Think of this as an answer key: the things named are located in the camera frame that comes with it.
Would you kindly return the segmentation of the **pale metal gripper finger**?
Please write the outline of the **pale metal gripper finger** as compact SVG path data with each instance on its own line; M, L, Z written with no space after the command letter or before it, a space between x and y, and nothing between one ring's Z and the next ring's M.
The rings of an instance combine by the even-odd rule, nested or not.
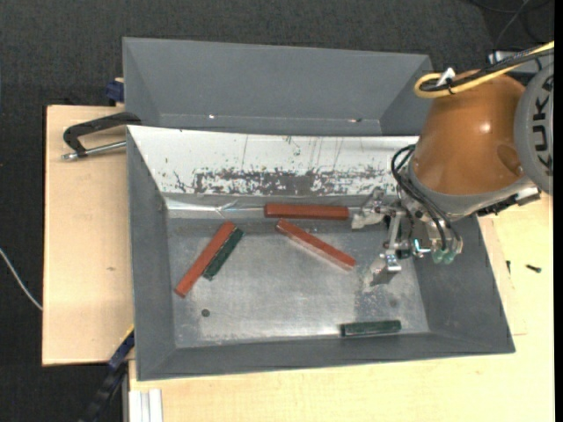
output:
M351 229L380 223L386 216L387 203L384 190L376 187L353 215Z
M386 285L401 271L402 267L395 254L383 254L376 258L369 266L371 281L369 285L375 287Z

